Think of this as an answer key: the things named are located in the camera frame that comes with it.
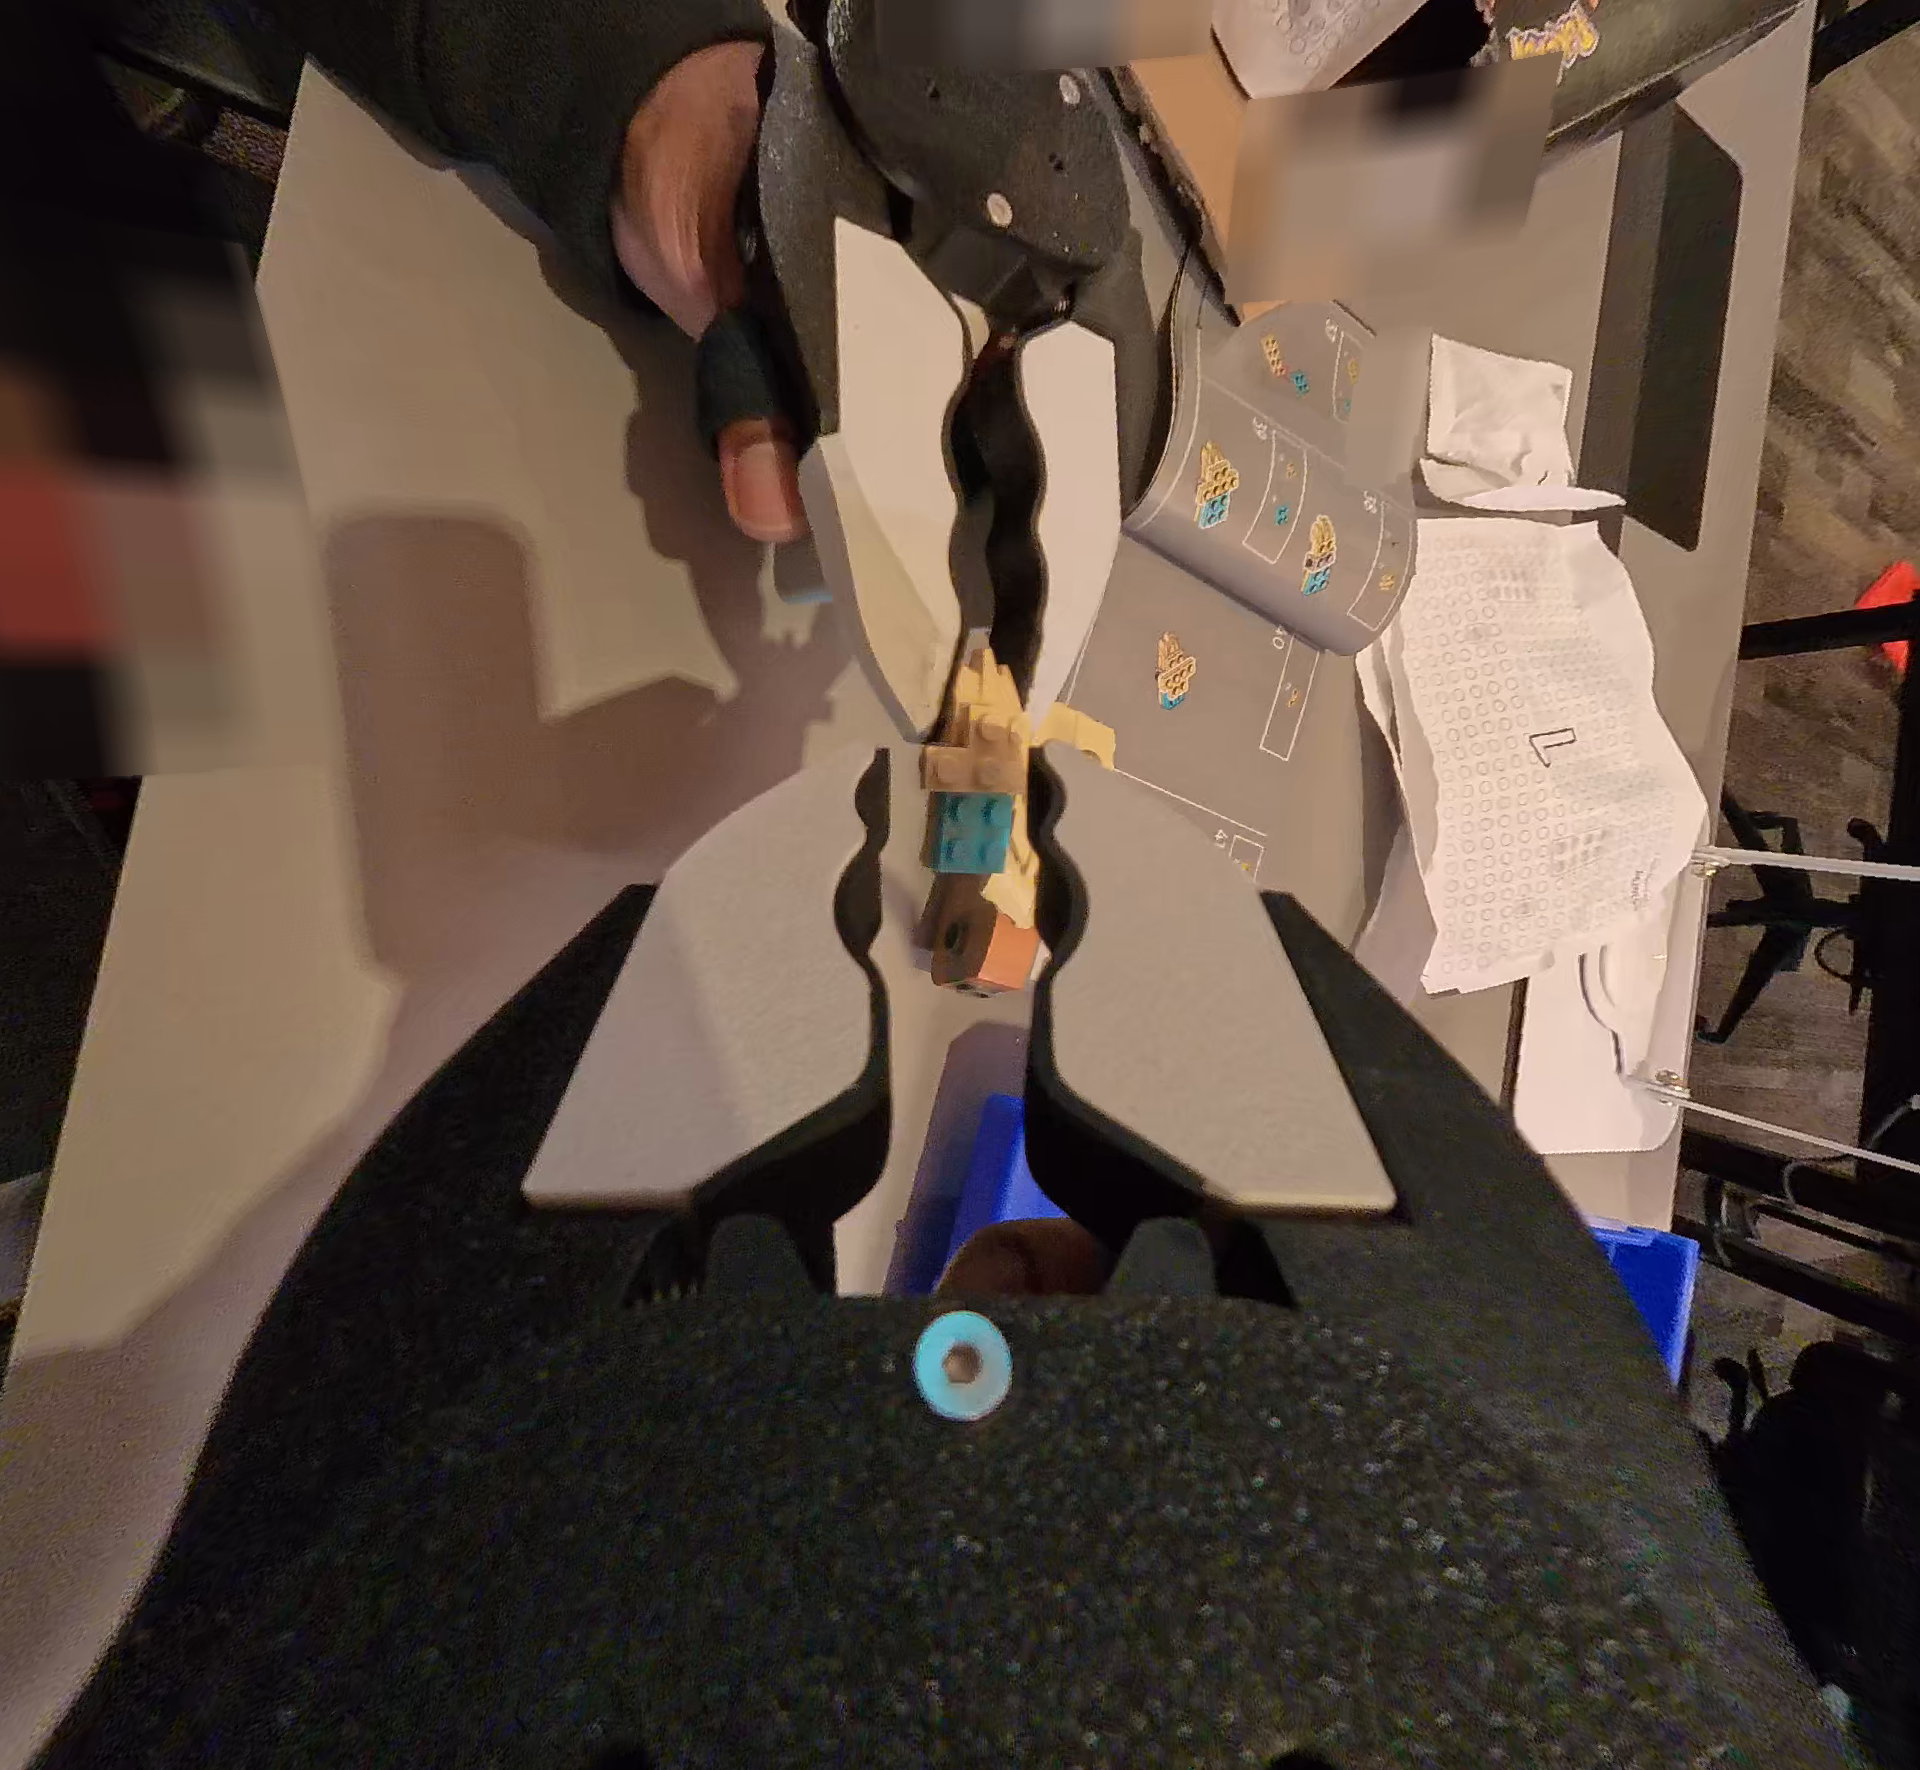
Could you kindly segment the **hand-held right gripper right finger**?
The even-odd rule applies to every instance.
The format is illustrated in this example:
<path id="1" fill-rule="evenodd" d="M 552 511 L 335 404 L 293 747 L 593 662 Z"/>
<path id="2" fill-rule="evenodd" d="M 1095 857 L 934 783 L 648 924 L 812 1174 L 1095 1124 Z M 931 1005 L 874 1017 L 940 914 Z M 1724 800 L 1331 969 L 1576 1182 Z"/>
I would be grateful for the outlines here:
<path id="1" fill-rule="evenodd" d="M 1378 1217 L 1397 1191 L 1258 885 L 1161 796 L 1045 745 L 1025 1137 L 1077 1219 Z"/>

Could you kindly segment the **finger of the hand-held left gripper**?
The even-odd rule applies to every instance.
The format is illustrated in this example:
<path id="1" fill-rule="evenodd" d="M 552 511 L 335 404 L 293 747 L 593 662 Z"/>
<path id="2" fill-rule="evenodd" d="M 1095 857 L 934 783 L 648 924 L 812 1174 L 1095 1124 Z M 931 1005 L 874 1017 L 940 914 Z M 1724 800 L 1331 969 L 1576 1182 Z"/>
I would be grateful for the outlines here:
<path id="1" fill-rule="evenodd" d="M 1038 437 L 1036 539 L 1044 593 L 1027 693 L 1060 694 L 1106 593 L 1121 528 L 1116 346 L 1093 330 L 1042 330 L 1017 358 Z"/>
<path id="2" fill-rule="evenodd" d="M 804 509 L 877 701 L 903 737 L 925 740 L 962 634 L 947 422 L 970 344 L 962 314 L 903 245 L 840 218 L 831 246 L 836 391 L 799 468 Z"/>

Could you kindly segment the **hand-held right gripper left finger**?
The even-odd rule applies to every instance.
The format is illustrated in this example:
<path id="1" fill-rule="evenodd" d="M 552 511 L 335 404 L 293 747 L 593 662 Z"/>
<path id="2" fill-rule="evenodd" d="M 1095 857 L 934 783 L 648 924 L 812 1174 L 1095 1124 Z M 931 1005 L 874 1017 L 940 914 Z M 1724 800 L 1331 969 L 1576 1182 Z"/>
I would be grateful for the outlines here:
<path id="1" fill-rule="evenodd" d="M 886 1076 L 886 749 L 838 749 L 696 840 L 655 887 L 525 1193 L 685 1208 Z"/>

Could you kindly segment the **teal toy brick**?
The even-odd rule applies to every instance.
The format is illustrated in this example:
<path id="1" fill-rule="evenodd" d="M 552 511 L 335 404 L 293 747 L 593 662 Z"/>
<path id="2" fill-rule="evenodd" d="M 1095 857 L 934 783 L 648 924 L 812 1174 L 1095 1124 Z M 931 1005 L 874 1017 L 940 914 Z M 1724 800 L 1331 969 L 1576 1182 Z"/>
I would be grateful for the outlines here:
<path id="1" fill-rule="evenodd" d="M 931 790 L 922 860 L 938 874 L 993 877 L 1014 852 L 1024 809 L 1017 793 Z"/>

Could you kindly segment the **person's right hand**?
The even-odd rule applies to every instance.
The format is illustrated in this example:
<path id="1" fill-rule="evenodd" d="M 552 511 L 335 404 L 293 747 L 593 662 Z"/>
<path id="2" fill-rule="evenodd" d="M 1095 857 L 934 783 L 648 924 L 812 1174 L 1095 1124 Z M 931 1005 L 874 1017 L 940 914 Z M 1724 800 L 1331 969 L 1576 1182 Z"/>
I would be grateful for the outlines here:
<path id="1" fill-rule="evenodd" d="M 1095 1297 L 1116 1254 L 1070 1217 L 1025 1217 L 974 1230 L 950 1256 L 936 1294 L 962 1299 Z"/>

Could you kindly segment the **person's left hand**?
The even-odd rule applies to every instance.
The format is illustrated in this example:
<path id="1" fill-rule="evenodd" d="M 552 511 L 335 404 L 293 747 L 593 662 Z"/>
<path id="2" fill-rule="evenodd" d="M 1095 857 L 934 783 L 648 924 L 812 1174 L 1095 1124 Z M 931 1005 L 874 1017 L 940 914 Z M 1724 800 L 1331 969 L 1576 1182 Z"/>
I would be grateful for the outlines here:
<path id="1" fill-rule="evenodd" d="M 616 258 L 703 353 L 713 326 L 746 307 L 738 210 L 756 163 L 766 44 L 729 40 L 687 54 L 645 96 L 619 151 L 610 225 Z M 725 507 L 752 539 L 806 534 L 796 428 L 771 388 L 715 424 L 712 453 Z"/>

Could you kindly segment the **grey building instruction booklet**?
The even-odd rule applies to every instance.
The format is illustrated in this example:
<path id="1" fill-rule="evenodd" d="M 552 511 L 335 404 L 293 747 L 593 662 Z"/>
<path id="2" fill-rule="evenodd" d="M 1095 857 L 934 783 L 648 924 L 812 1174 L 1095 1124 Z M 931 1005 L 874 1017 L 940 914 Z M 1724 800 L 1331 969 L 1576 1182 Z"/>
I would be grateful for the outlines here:
<path id="1" fill-rule="evenodd" d="M 1188 257 L 1157 468 L 1065 688 L 1161 822 L 1346 941 L 1401 822 L 1358 659 L 1416 565 L 1427 348 L 1339 303 L 1235 319 Z"/>

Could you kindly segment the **brown cardboard sheet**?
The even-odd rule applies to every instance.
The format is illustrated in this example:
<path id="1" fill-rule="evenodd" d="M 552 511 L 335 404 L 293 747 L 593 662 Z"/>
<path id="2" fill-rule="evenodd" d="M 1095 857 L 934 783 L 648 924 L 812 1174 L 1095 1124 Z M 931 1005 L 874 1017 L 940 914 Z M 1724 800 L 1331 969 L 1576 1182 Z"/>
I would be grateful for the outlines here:
<path id="1" fill-rule="evenodd" d="M 1247 97 L 1218 36 L 1196 52 L 1127 62 L 1119 103 L 1173 192 L 1213 275 L 1230 289 L 1230 224 Z"/>

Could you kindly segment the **tan and brown brick model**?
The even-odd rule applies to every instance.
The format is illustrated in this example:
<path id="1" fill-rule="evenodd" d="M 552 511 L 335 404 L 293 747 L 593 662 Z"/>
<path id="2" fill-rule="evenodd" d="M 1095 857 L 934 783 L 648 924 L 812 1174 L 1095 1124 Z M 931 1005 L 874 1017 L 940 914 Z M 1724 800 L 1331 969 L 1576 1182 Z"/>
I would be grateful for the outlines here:
<path id="1" fill-rule="evenodd" d="M 1042 865 L 1027 832 L 1025 796 L 1009 865 L 993 877 L 931 877 L 917 941 L 938 986 L 974 995 L 1029 983 L 1042 938 L 1036 924 Z"/>

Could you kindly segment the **blue plastic bin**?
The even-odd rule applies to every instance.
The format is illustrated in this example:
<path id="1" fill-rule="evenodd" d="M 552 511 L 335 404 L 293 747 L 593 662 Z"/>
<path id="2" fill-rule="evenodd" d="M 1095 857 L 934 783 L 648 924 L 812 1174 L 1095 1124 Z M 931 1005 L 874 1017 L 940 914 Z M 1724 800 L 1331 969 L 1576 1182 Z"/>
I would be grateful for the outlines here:
<path id="1" fill-rule="evenodd" d="M 989 1093 L 962 1103 L 958 1116 L 931 1132 L 899 1225 L 886 1288 L 893 1294 L 930 1294 L 974 1232 L 1063 1215 L 1027 1163 L 1022 1097 Z M 1680 1389 L 1691 1349 L 1700 1242 L 1607 1217 L 1593 1217 L 1588 1228 L 1635 1303 L 1670 1382 Z"/>

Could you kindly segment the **white paper bags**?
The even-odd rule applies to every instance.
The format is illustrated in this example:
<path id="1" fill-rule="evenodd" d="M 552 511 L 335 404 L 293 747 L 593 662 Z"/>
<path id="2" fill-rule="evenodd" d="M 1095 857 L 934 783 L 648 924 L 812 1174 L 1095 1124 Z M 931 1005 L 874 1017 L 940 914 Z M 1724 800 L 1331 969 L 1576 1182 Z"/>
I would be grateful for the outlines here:
<path id="1" fill-rule="evenodd" d="M 1424 336 L 1412 567 L 1358 659 L 1401 790 L 1362 959 L 1397 992 L 1522 983 L 1667 909 L 1706 794 L 1642 601 L 1576 478 L 1572 371 Z"/>

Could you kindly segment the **black flat panel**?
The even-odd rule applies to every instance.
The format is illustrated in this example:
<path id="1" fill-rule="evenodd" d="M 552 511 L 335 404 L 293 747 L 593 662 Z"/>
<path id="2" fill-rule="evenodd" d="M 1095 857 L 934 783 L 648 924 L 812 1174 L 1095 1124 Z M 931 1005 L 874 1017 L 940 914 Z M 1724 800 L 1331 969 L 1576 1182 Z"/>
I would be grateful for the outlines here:
<path id="1" fill-rule="evenodd" d="M 1681 550 L 1703 536 L 1741 208 L 1741 164 L 1681 103 L 1627 125 L 1578 460 Z"/>

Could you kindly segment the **black metal stand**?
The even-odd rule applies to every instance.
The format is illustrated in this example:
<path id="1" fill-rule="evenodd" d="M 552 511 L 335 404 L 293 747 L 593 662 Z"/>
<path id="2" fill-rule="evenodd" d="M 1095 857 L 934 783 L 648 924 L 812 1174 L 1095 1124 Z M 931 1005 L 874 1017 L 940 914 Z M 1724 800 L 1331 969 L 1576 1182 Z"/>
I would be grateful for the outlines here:
<path id="1" fill-rule="evenodd" d="M 1916 640 L 1914 593 L 1741 631 L 1742 665 L 1901 650 L 1885 828 L 1855 819 L 1852 852 L 1815 856 L 1792 819 L 1724 796 L 1721 816 L 1737 840 L 1703 848 L 1696 863 L 1703 877 L 1742 870 L 1756 883 L 1706 919 L 1713 929 L 1754 932 L 1756 943 L 1734 996 L 1698 1042 L 1727 1044 L 1769 985 L 1826 962 L 1849 1009 L 1865 1017 L 1864 1099 L 1852 1134 L 1812 1134 L 1681 1094 L 1684 1203 L 1673 1217 L 1723 1272 L 1909 1354 L 1919 1336 Z M 1838 955 L 1829 959 L 1826 946 Z"/>

